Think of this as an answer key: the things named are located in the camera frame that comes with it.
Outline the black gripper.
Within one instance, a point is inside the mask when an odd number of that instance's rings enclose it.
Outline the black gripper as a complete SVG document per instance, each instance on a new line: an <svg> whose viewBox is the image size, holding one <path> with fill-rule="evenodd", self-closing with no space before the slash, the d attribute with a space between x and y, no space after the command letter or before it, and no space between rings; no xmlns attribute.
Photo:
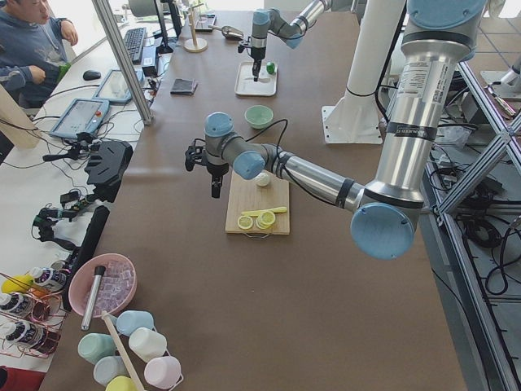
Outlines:
<svg viewBox="0 0 521 391"><path fill-rule="evenodd" d="M258 81L261 73L262 60L265 58L266 38L250 36L239 42L238 52L249 50L250 57L254 60L252 64L253 81Z"/></svg>
<svg viewBox="0 0 521 391"><path fill-rule="evenodd" d="M229 165L222 163L215 156L208 154L206 142L201 138L195 138L185 151L185 168L192 171L196 165L201 165L212 175L212 198L220 197L222 176L229 171Z"/></svg>

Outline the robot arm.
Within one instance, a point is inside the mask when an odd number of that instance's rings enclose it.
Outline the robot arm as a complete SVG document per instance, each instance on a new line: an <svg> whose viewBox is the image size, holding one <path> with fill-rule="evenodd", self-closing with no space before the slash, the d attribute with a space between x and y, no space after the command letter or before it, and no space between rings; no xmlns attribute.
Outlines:
<svg viewBox="0 0 521 391"><path fill-rule="evenodd" d="M310 195L353 213L350 230L367 255L390 260L414 241L423 197L419 190L431 145L458 63L475 53L483 1L369 1L361 20L343 98L323 109L328 143L379 143L374 179L365 185L280 146L250 143L232 118L205 121L204 144L192 144L185 166L204 166L212 196L233 170L251 180L262 171L293 182Z"/></svg>
<svg viewBox="0 0 521 391"><path fill-rule="evenodd" d="M252 58L252 80L259 81L262 61L265 58L268 35L278 37L290 48L299 44L307 31L326 11L339 6L338 1L318 0L311 3L291 22L287 22L276 8L258 9L253 12L251 34L244 38L238 47L238 53L249 50Z"/></svg>

